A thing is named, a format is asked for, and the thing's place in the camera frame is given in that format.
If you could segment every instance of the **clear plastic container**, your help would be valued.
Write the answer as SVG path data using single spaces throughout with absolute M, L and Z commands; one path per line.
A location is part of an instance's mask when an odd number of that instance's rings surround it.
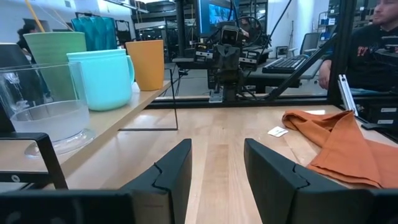
M 0 68 L 3 108 L 20 133 L 47 133 L 57 154 L 88 144 L 90 114 L 79 63 Z M 40 156 L 36 146 L 25 154 Z

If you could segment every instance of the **ceiling light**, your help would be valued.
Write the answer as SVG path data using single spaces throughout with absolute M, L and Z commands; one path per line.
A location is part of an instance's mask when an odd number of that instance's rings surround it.
M 107 2 L 110 2 L 110 3 L 113 3 L 113 4 L 117 4 L 117 5 L 120 5 L 120 6 L 123 6 L 123 7 L 127 7 L 129 9 L 137 10 L 137 11 L 142 12 L 142 13 L 149 13 L 148 10 L 138 9 L 138 8 L 136 8 L 134 6 L 130 6 L 129 4 L 126 4 L 126 3 L 123 3 L 123 2 L 118 2 L 117 0 L 104 0 L 104 1 L 107 1 Z

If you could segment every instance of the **white card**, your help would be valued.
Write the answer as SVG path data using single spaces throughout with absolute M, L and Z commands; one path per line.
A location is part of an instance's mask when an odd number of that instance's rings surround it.
M 275 136 L 277 138 L 283 136 L 284 134 L 288 133 L 288 131 L 286 129 L 283 129 L 279 126 L 276 126 L 274 128 L 272 128 L 272 130 L 270 130 L 268 132 L 269 135 Z

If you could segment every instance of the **teal mug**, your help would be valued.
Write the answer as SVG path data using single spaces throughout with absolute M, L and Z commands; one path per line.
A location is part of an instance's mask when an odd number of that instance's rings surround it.
M 67 54 L 69 62 L 80 62 L 89 109 L 107 111 L 127 104 L 132 96 L 134 66 L 126 50 L 98 50 Z

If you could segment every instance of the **chair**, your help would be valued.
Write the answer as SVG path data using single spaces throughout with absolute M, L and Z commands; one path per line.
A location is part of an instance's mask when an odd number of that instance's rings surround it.
M 300 55 L 311 55 L 316 52 L 318 50 L 320 37 L 321 33 L 318 32 L 305 34 L 303 43 L 301 44 Z M 294 52 L 296 50 L 297 48 L 289 49 L 289 52 L 291 52 L 293 57 L 295 56 Z

